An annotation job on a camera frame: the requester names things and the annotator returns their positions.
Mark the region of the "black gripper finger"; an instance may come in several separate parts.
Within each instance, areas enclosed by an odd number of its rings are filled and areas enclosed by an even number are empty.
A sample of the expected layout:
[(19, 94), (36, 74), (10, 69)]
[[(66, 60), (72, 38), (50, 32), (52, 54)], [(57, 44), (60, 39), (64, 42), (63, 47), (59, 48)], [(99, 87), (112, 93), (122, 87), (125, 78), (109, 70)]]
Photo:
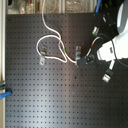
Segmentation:
[(96, 57), (94, 55), (89, 55), (86, 57), (83, 57), (77, 61), (78, 66), (84, 66), (90, 63), (93, 63), (96, 60)]

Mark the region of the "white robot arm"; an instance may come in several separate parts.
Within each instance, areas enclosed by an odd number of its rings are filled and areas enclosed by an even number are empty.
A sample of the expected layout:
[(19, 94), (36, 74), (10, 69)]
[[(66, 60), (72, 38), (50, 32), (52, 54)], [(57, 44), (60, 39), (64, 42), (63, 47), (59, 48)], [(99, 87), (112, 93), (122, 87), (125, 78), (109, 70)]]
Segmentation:
[[(128, 58), (128, 0), (125, 0), (117, 15), (118, 35), (104, 43), (96, 52), (100, 61), (111, 61)], [(78, 66), (84, 66), (96, 58), (94, 55), (86, 56), (77, 61)]]

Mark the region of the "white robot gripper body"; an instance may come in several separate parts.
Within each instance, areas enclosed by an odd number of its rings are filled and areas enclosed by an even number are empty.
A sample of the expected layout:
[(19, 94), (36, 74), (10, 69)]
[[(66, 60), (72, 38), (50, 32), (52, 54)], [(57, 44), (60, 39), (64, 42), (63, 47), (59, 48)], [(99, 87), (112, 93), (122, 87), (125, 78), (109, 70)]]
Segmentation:
[(110, 40), (104, 43), (98, 50), (97, 50), (97, 57), (99, 60), (104, 61), (111, 61), (115, 58), (114, 55), (114, 41)]

